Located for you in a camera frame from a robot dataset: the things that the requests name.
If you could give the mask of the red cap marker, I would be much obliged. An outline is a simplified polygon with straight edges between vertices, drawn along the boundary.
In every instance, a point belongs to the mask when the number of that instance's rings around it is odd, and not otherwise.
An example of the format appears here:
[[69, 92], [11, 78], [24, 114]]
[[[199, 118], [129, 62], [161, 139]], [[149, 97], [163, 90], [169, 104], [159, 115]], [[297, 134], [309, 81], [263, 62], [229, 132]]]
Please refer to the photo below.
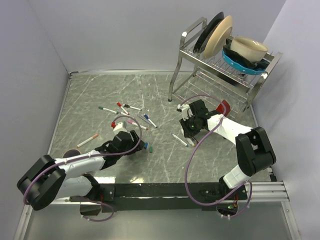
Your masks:
[[129, 112], [123, 107], [123, 105], [120, 102], [116, 103], [122, 110], [122, 113], [124, 113], [125, 115], [130, 115]]

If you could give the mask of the cream ceramic bowl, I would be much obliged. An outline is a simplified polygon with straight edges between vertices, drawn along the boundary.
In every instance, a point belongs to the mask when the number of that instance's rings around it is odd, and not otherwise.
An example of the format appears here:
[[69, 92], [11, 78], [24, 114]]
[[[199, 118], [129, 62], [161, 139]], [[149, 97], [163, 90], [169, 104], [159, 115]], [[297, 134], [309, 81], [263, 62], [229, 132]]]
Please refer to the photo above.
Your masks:
[[245, 36], [233, 37], [230, 49], [252, 63], [259, 62], [269, 50], [263, 43]]

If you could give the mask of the stainless steel dish rack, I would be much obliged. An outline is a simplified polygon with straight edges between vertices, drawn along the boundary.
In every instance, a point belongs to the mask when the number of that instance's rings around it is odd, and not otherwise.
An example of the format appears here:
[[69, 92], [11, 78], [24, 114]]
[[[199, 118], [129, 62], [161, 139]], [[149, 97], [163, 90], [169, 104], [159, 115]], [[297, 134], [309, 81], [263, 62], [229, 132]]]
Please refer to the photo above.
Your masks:
[[[231, 107], [229, 118], [239, 121], [247, 111], [252, 109], [255, 97], [280, 61], [283, 53], [266, 53], [263, 59], [269, 65], [264, 72], [258, 75], [250, 75], [231, 67], [225, 62], [221, 53], [204, 59], [202, 54], [193, 52], [193, 42], [201, 35], [206, 26], [207, 19], [200, 17], [182, 32], [177, 65], [169, 83], [168, 101], [171, 102], [173, 97], [183, 100], [184, 97], [178, 95], [178, 91], [184, 87], [196, 95], [215, 93], [221, 98], [226, 97]], [[175, 86], [183, 60], [193, 64], [193, 71], [182, 83]]]

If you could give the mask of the white marker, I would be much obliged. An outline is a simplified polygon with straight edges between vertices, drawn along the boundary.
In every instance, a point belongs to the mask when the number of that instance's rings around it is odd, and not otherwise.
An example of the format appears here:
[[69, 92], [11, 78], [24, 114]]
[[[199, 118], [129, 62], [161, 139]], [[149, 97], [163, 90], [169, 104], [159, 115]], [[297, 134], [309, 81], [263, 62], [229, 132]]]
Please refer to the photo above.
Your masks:
[[191, 145], [191, 146], [193, 146], [193, 147], [196, 146], [196, 144], [194, 143], [194, 141], [193, 141], [191, 138], [188, 138], [188, 137], [187, 137], [186, 140], [188, 141], [189, 145]]

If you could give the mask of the beige plate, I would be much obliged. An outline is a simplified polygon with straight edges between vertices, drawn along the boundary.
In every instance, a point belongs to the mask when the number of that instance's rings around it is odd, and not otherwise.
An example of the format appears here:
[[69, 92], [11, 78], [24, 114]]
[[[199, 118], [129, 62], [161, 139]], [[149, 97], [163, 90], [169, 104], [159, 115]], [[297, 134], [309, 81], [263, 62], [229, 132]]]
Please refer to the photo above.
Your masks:
[[226, 39], [231, 35], [233, 30], [233, 17], [228, 15], [216, 27], [203, 52], [203, 59], [214, 57], [222, 50]]

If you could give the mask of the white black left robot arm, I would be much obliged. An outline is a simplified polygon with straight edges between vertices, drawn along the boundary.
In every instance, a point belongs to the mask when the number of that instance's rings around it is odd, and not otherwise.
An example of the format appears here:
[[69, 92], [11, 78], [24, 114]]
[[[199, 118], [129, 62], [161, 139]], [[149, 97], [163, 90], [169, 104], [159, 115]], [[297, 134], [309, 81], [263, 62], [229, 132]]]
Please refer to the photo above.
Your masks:
[[107, 169], [123, 156], [141, 151], [145, 142], [134, 130], [121, 131], [94, 150], [72, 157], [40, 157], [18, 180], [16, 186], [23, 202], [35, 211], [42, 210], [54, 200], [81, 196], [88, 201], [100, 195], [100, 185], [92, 173]]

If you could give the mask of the green cap marker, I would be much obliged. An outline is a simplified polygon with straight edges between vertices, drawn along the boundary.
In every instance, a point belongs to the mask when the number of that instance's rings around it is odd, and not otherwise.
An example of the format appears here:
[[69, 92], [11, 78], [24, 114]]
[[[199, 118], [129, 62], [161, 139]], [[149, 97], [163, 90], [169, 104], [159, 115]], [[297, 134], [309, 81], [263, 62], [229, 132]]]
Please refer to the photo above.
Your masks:
[[103, 111], [106, 111], [106, 112], [108, 112], [108, 113], [115, 114], [115, 115], [118, 115], [118, 114], [119, 114], [118, 111], [111, 110], [111, 109], [108, 109], [108, 108], [105, 108], [105, 107], [102, 107], [102, 106], [98, 106], [98, 109], [103, 110]]

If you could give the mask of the dark blue cap marker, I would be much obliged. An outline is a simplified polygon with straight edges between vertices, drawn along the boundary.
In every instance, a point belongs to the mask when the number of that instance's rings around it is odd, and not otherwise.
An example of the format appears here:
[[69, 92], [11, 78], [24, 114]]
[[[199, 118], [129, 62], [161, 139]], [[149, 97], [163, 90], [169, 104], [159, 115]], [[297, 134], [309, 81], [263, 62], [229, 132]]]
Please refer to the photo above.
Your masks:
[[185, 141], [183, 141], [181, 138], [179, 138], [177, 135], [175, 135], [175, 134], [171, 134], [176, 140], [178, 140], [181, 144], [183, 144], [185, 147], [188, 147], [189, 145], [185, 142]]

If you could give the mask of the black dish under bowl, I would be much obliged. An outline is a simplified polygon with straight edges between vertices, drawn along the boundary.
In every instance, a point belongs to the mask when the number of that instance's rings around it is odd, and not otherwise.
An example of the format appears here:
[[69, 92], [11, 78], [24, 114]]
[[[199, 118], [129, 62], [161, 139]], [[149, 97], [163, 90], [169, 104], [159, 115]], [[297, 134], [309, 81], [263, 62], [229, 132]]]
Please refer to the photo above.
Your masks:
[[231, 60], [233, 60], [234, 62], [240, 64], [241, 66], [243, 66], [245, 68], [248, 68], [248, 69], [258, 70], [258, 69], [266, 69], [267, 66], [270, 64], [265, 59], [262, 59], [262, 60], [260, 60], [258, 62], [249, 61], [248, 59], [246, 59], [245, 57], [243, 57], [239, 53], [231, 50], [231, 43], [232, 43], [231, 39], [227, 39], [225, 41], [225, 45], [223, 46], [223, 52]]

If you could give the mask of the salmon cap marker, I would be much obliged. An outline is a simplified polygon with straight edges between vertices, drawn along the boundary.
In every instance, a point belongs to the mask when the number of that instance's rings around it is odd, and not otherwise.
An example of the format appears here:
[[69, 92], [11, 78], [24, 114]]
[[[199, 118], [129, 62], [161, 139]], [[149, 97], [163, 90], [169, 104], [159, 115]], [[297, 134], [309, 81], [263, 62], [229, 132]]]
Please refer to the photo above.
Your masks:
[[80, 147], [82, 147], [83, 145], [85, 145], [85, 144], [89, 143], [90, 141], [92, 141], [93, 139], [97, 138], [98, 136], [99, 136], [98, 134], [95, 134], [95, 135], [89, 137], [88, 139], [82, 141], [81, 143], [77, 144], [76, 147], [77, 147], [77, 148], [80, 148]]

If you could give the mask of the red bowl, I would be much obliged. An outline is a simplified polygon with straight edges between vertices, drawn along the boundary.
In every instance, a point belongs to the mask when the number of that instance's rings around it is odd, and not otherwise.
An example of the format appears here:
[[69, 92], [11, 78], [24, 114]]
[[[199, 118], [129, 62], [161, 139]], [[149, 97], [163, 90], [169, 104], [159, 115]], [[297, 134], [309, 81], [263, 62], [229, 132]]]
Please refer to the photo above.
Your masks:
[[223, 114], [225, 117], [227, 117], [231, 111], [231, 107], [226, 100], [223, 100], [216, 108], [216, 111], [220, 114]]

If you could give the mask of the pink cap marker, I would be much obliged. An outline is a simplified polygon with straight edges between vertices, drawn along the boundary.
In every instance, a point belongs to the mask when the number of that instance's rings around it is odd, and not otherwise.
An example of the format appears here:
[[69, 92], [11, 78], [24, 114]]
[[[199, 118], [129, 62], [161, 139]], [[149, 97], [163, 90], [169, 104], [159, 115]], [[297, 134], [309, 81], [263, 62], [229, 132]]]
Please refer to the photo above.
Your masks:
[[140, 126], [140, 128], [141, 128], [142, 130], [145, 130], [145, 131], [148, 131], [148, 130], [149, 130], [148, 127], [145, 127], [145, 126], [143, 126], [143, 125], [141, 125], [141, 124], [137, 124], [137, 123], [135, 123], [135, 122], [133, 122], [133, 121], [131, 121], [131, 120], [127, 120], [127, 123], [129, 123], [129, 124], [131, 124], [131, 125], [133, 125], [133, 126], [136, 126], [136, 127], [139, 127], [139, 126]]

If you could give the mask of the blue polka dot bowl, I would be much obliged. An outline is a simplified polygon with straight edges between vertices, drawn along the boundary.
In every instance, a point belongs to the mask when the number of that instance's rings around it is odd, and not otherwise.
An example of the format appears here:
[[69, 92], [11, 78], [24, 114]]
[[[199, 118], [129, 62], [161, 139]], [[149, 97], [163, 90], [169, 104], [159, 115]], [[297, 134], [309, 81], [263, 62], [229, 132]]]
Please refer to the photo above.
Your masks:
[[228, 65], [230, 65], [234, 69], [238, 70], [239, 72], [242, 72], [243, 74], [256, 76], [256, 75], [264, 73], [266, 70], [266, 68], [254, 70], [254, 69], [249, 69], [249, 68], [243, 67], [239, 63], [236, 63], [235, 61], [231, 60], [228, 56], [226, 56], [223, 50], [222, 50], [222, 57]]

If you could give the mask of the black cap marker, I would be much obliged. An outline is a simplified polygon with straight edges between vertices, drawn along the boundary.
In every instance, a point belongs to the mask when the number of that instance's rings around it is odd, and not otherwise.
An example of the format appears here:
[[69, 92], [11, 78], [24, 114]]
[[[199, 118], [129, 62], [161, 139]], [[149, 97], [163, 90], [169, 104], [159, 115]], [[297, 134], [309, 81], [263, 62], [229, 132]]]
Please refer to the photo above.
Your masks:
[[125, 108], [129, 108], [129, 109], [134, 109], [134, 110], [137, 110], [137, 111], [142, 111], [141, 108], [138, 108], [138, 107], [135, 107], [135, 106], [131, 106], [131, 105], [128, 105], [128, 104], [124, 104], [124, 107]]

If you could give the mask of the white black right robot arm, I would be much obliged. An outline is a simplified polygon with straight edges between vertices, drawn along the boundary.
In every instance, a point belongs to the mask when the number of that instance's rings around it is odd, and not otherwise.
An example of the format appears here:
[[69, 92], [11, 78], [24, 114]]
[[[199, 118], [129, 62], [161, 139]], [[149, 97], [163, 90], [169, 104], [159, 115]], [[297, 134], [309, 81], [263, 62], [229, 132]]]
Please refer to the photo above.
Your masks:
[[207, 130], [235, 145], [237, 165], [220, 179], [218, 192], [222, 198], [232, 198], [241, 183], [276, 163], [276, 155], [265, 129], [241, 125], [227, 118], [230, 112], [227, 101], [223, 100], [212, 111], [201, 99], [190, 104], [179, 104], [177, 110], [182, 113], [179, 122], [185, 138], [191, 139], [201, 130]]

